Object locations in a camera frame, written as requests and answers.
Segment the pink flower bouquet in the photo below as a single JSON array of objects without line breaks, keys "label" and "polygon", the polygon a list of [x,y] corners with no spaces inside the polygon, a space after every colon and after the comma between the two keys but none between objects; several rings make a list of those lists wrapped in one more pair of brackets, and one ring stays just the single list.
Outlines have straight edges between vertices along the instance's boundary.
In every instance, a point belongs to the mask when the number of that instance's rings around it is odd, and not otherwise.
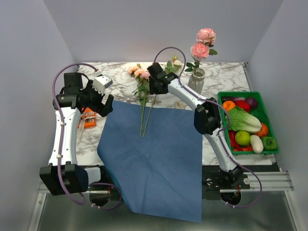
[{"label": "pink flower bouquet", "polygon": [[138,100],[141,108],[141,122],[139,136],[144,137],[150,115],[154,104],[156,103],[156,96],[150,101],[150,73],[141,67],[140,63],[132,65],[128,68],[128,74],[136,80],[137,87],[133,91]]}]

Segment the single green flower stem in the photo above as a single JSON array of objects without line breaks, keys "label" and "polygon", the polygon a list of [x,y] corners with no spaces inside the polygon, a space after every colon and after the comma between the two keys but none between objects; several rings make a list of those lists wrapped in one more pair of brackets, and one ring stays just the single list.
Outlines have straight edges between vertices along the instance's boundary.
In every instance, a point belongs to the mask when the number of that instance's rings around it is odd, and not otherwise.
[{"label": "single green flower stem", "polygon": [[204,44],[202,42],[196,42],[194,45],[192,45],[190,48],[190,52],[194,62],[186,63],[187,68],[185,69],[185,72],[192,72],[193,74],[196,74],[202,60],[205,60],[210,55],[217,55],[218,52],[212,47],[213,45],[208,46],[207,44]]}]

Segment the blue wrapping paper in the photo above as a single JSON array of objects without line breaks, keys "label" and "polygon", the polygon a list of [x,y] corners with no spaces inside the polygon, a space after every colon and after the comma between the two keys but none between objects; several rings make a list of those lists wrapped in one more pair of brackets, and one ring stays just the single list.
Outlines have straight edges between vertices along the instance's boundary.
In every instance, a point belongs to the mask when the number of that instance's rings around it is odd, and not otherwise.
[{"label": "blue wrapping paper", "polygon": [[200,222],[203,138],[193,112],[115,101],[97,153],[134,213]]}]

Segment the small white flower sprig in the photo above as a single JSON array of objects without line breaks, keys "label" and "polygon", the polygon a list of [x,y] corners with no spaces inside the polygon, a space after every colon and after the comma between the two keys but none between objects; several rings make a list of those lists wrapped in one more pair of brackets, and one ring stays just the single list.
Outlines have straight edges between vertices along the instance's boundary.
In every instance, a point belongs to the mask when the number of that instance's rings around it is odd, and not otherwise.
[{"label": "small white flower sprig", "polygon": [[173,56],[172,60],[169,60],[165,65],[165,72],[168,74],[170,72],[176,73],[181,70],[182,62],[178,59],[177,56]]}]

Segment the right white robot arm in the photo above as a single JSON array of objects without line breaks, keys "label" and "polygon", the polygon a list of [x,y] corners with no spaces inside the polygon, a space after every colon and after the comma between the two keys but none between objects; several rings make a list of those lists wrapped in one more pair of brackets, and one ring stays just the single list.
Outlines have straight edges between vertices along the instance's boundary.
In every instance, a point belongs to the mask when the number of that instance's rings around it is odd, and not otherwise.
[{"label": "right white robot arm", "polygon": [[238,166],[224,139],[219,112],[221,105],[214,98],[202,98],[200,94],[183,84],[179,76],[174,73],[167,74],[159,63],[154,62],[147,70],[150,74],[150,94],[170,93],[194,111],[194,127],[198,133],[206,137],[214,150],[222,185],[228,189],[237,185],[243,170]]}]

